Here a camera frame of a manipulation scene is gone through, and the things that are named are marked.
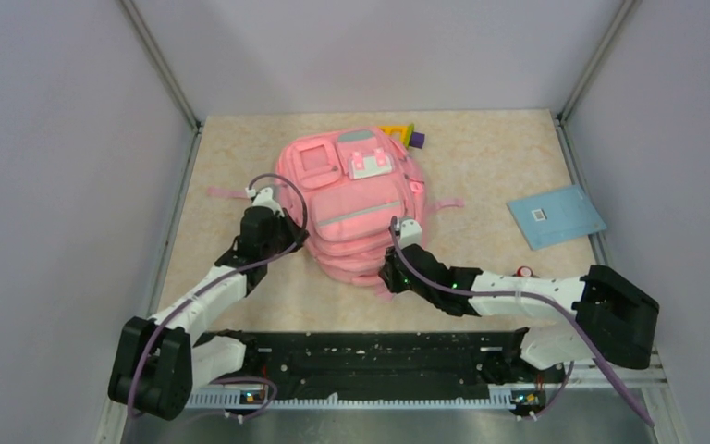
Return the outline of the pink student backpack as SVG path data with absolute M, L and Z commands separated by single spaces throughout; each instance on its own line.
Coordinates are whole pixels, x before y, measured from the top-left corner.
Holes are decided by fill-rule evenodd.
M 431 201 L 422 169 L 410 149 L 379 127 L 361 127 L 298 138 L 280 153 L 275 197 L 295 222 L 308 212 L 305 248 L 332 279 L 389 292 L 379 269 L 391 240 L 392 217 L 419 223 L 463 200 Z

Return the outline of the light blue notebook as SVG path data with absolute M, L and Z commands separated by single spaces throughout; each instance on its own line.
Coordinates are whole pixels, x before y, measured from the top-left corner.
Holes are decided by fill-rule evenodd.
M 507 202 L 531 250 L 593 235 L 607 228 L 580 185 L 546 191 Z

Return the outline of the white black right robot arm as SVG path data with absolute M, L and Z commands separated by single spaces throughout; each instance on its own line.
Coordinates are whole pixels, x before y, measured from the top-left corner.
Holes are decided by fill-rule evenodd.
M 505 356 L 508 374 L 529 381 L 563 361 L 602 360 L 649 367 L 660 307 L 613 268 L 591 265 L 582 277 L 503 276 L 446 266 L 417 244 L 386 250 L 378 273 L 391 293 L 413 292 L 452 316 L 515 315 L 545 321 Z

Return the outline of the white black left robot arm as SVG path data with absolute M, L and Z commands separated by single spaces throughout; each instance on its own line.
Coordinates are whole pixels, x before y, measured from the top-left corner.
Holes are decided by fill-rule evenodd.
M 122 327 L 107 396 L 127 407 L 131 417 L 144 413 L 172 420 L 190 394 L 210 379 L 195 356 L 213 356 L 212 347 L 231 350 L 225 371 L 248 382 L 259 371 L 259 357 L 238 341 L 200 337 L 229 306 L 249 296 L 270 263 L 299 250 L 309 236 L 308 212 L 295 222 L 286 208 L 255 205 L 240 220 L 239 234 L 203 280 L 164 311 L 149 318 L 134 316 Z

